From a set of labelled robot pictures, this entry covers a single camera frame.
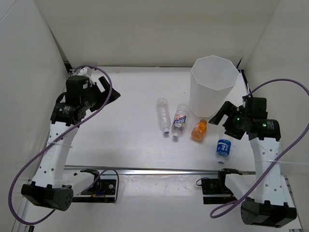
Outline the blue label plastic bottle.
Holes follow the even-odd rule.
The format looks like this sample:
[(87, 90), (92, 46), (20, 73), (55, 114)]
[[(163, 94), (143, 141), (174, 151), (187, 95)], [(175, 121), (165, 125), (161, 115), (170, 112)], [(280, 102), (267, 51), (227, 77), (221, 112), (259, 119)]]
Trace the blue label plastic bottle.
[(232, 145), (231, 142), (232, 138), (225, 133), (219, 137), (216, 147), (216, 156), (219, 164), (224, 164), (228, 160)]

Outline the clear bottle with blue-white label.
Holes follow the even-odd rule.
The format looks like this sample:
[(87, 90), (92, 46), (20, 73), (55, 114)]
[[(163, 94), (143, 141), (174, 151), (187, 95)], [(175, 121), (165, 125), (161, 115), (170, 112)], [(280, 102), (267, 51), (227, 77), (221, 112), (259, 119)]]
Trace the clear bottle with blue-white label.
[(188, 106), (186, 104), (179, 104), (174, 115), (174, 119), (171, 126), (172, 139), (177, 141), (184, 130), (185, 122), (188, 114)]

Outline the orange plastic bottle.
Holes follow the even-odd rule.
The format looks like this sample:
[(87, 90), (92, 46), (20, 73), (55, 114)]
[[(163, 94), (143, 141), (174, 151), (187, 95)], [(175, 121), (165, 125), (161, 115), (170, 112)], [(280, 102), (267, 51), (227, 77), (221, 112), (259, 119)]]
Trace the orange plastic bottle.
[(196, 123), (195, 127), (191, 132), (192, 139), (201, 142), (205, 137), (206, 130), (207, 130), (207, 121), (205, 119), (201, 119), (198, 123)]

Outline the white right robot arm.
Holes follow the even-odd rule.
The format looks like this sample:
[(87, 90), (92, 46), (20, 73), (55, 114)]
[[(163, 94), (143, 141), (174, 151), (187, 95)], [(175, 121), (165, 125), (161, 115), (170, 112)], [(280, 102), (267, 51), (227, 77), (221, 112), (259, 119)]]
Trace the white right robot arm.
[(276, 158), (280, 154), (281, 131), (278, 121), (267, 117), (267, 100), (258, 97), (243, 97), (243, 105), (237, 107), (226, 101), (217, 114), (209, 121), (223, 124), (225, 135), (240, 140), (248, 139), (255, 162), (255, 181), (246, 183), (238, 170), (226, 169), (224, 177), (217, 180), (217, 188), (222, 193), (232, 191), (240, 205), (240, 215), (244, 224), (281, 228), (297, 217), (295, 207), (289, 206), (284, 193), (281, 171)]

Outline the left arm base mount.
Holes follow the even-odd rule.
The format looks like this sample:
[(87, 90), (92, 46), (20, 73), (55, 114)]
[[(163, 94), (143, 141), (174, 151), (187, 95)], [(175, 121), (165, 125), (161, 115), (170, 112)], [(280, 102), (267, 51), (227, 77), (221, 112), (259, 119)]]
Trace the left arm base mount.
[[(107, 171), (113, 171), (117, 179), (101, 179), (101, 176)], [(94, 183), (84, 189), (80, 195), (74, 196), (73, 203), (116, 203), (120, 184), (119, 173), (115, 169), (106, 169), (99, 173), (94, 169), (83, 169), (80, 173), (88, 173), (94, 176)]]

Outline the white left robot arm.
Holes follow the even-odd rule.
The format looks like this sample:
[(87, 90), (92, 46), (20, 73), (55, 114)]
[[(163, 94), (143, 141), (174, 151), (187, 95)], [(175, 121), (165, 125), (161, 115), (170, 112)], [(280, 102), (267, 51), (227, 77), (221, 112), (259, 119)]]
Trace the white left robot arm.
[(104, 91), (87, 76), (71, 76), (66, 81), (65, 92), (58, 96), (51, 115), (47, 151), (32, 182), (21, 189), (22, 195), (33, 205), (66, 211), (76, 195), (100, 190), (99, 172), (95, 169), (81, 170), (67, 179), (63, 177), (71, 143), (86, 112), (97, 113), (101, 106), (120, 97), (104, 76), (98, 80)]

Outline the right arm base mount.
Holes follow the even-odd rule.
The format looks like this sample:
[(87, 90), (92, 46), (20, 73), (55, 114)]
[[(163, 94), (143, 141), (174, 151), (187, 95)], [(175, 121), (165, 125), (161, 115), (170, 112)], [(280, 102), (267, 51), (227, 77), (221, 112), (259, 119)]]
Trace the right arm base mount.
[(196, 181), (196, 186), (202, 187), (204, 205), (225, 204), (237, 200), (225, 185), (225, 178), (228, 174), (243, 175), (239, 170), (224, 168), (218, 171), (216, 177), (202, 177)]

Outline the clear plastic bottle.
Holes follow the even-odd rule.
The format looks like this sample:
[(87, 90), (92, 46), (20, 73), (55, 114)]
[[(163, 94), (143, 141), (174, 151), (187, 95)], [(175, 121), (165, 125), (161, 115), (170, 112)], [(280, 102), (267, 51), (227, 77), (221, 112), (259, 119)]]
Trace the clear plastic bottle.
[(164, 134), (169, 134), (171, 120), (169, 115), (168, 101), (165, 98), (160, 98), (156, 103), (158, 122), (160, 129)]

